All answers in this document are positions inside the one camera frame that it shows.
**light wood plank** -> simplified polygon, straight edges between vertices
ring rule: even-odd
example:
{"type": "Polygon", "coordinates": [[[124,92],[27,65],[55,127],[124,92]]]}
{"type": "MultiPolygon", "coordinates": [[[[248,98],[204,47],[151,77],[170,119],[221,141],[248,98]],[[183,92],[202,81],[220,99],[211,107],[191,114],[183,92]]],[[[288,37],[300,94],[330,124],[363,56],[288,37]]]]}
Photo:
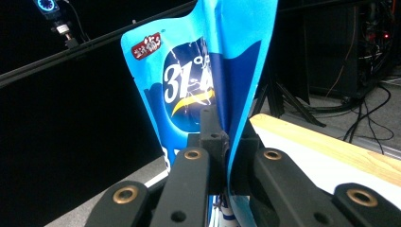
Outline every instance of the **light wood plank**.
{"type": "Polygon", "coordinates": [[[290,139],[347,165],[395,185],[401,186],[401,161],[360,148],[327,135],[311,131],[286,121],[258,114],[251,123],[261,129],[290,139]]]}

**blue light ring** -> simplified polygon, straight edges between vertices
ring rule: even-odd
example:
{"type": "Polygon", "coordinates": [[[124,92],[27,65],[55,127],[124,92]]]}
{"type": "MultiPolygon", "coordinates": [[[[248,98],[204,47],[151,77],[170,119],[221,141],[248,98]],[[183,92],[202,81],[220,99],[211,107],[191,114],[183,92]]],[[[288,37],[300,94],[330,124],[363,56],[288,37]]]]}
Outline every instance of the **blue light ring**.
{"type": "Polygon", "coordinates": [[[52,11],[53,9],[55,9],[55,6],[56,6],[56,4],[53,0],[37,0],[37,3],[38,3],[38,7],[44,11],[52,11]],[[46,6],[44,6],[43,1],[48,2],[51,7],[47,8],[46,6]]]}

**bolt hole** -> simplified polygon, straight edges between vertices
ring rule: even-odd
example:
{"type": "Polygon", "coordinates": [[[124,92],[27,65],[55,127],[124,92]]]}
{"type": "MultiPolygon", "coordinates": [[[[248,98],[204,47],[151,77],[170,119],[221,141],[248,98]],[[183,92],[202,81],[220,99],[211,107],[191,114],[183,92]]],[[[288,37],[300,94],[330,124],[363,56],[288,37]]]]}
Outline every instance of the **bolt hole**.
{"type": "Polygon", "coordinates": [[[130,190],[124,190],[118,194],[118,198],[120,200],[127,200],[129,197],[132,196],[132,192],[130,190]]]}
{"type": "Polygon", "coordinates": [[[189,160],[197,160],[201,157],[201,153],[197,150],[189,150],[183,156],[189,160]]]}
{"type": "Polygon", "coordinates": [[[377,206],[377,199],[368,191],[351,188],[347,190],[346,194],[351,201],[356,202],[359,205],[367,207],[377,206]]]}
{"type": "Polygon", "coordinates": [[[282,158],[281,153],[274,150],[265,151],[263,154],[265,155],[265,158],[270,160],[280,160],[282,158]]]}
{"type": "Polygon", "coordinates": [[[184,212],[182,211],[176,211],[171,215],[171,219],[174,222],[183,222],[186,219],[186,215],[184,212]]]}
{"type": "Polygon", "coordinates": [[[315,218],[315,220],[323,225],[329,225],[331,223],[330,218],[325,214],[316,212],[315,214],[313,214],[313,217],[315,218]]]}
{"type": "Polygon", "coordinates": [[[191,158],[196,158],[196,157],[198,157],[198,153],[190,151],[190,152],[188,152],[188,156],[191,157],[191,158]]]}
{"type": "Polygon", "coordinates": [[[367,197],[367,196],[365,196],[365,195],[363,195],[362,193],[359,193],[359,192],[356,192],[354,194],[354,196],[357,199],[359,199],[360,201],[364,201],[364,202],[370,202],[371,201],[371,199],[369,199],[369,197],[367,197]]]}
{"type": "Polygon", "coordinates": [[[268,153],[268,156],[271,157],[271,158],[277,158],[277,157],[278,157],[278,154],[277,154],[277,153],[274,153],[274,152],[269,152],[269,153],[268,153]]]}

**blue plastic bag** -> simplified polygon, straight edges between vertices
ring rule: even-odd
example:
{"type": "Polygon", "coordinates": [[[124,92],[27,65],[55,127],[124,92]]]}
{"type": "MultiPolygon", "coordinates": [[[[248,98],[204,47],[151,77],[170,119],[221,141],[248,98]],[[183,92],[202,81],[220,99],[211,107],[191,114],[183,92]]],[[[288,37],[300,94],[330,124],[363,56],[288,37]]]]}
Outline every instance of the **blue plastic bag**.
{"type": "MultiPolygon", "coordinates": [[[[230,181],[267,56],[276,5],[277,0],[200,0],[183,18],[154,21],[123,35],[127,65],[168,169],[186,147],[188,133],[200,131],[200,109],[217,104],[221,127],[230,137],[230,181]]],[[[244,226],[252,226],[244,204],[233,204],[235,215],[244,226]]]]}

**logo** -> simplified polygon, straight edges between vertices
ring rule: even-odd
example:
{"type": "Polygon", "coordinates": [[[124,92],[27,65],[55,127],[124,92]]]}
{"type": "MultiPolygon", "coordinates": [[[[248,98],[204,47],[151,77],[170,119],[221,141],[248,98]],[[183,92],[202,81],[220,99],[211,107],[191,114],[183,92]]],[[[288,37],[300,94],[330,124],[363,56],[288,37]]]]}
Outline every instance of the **logo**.
{"type": "Polygon", "coordinates": [[[131,53],[137,60],[142,60],[143,58],[153,54],[161,45],[160,33],[157,32],[151,36],[145,37],[144,41],[133,46],[131,48],[131,53]]]}
{"type": "Polygon", "coordinates": [[[201,108],[215,103],[210,58],[203,38],[174,47],[163,74],[167,114],[183,131],[199,131],[201,108]]]}

